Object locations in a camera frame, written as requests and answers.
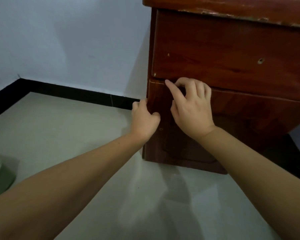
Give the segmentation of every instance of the person's right arm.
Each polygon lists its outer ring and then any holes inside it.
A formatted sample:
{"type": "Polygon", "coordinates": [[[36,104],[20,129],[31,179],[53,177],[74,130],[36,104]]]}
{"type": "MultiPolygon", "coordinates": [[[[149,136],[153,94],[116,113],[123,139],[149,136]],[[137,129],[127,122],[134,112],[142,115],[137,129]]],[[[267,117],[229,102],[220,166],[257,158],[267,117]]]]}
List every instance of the person's right arm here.
{"type": "Polygon", "coordinates": [[[224,166],[281,238],[300,239],[300,179],[214,125],[207,84],[182,77],[166,85],[176,124],[224,166]]]}

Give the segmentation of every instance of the missing knob hole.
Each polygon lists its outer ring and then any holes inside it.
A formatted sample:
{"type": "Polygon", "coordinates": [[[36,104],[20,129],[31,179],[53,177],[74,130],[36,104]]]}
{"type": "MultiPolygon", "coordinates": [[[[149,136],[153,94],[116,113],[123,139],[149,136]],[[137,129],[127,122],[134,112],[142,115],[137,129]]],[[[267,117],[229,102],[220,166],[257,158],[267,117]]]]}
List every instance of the missing knob hole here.
{"type": "Polygon", "coordinates": [[[264,61],[265,61],[265,59],[264,59],[264,58],[261,58],[261,59],[258,60],[258,64],[260,65],[260,64],[262,64],[264,61]]]}

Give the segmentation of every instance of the forearm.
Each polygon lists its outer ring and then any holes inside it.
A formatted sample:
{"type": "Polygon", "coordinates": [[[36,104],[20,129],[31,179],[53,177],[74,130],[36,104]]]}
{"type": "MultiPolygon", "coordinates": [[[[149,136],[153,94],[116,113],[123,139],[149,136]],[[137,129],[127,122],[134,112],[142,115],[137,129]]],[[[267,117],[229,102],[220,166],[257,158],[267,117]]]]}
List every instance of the forearm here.
{"type": "Polygon", "coordinates": [[[0,196],[0,239],[52,239],[143,145],[131,134],[64,161],[0,196]]]}
{"type": "Polygon", "coordinates": [[[300,179],[223,129],[212,131],[200,144],[227,169],[281,237],[300,239],[300,179]]]}

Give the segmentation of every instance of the baseboard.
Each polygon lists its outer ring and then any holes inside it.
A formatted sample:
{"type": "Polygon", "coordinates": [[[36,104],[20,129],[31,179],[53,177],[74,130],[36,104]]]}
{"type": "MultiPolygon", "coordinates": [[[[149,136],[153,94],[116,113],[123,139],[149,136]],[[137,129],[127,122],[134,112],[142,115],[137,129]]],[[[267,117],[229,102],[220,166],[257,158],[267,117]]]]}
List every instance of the baseboard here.
{"type": "Polygon", "coordinates": [[[129,110],[132,109],[132,103],[134,101],[139,101],[139,99],[130,97],[19,78],[12,84],[0,90],[0,114],[26,96],[29,92],[129,110]]]}

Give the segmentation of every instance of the tiled floor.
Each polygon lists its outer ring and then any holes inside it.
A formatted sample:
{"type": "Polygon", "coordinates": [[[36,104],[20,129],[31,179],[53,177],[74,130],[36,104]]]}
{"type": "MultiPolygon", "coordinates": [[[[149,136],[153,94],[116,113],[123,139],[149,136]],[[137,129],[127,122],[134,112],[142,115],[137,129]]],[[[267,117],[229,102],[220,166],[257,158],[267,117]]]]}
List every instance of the tiled floor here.
{"type": "MultiPolygon", "coordinates": [[[[129,110],[29,93],[0,115],[16,182],[126,133],[129,110]]],[[[277,239],[229,175],[136,153],[57,239],[277,239]]]]}

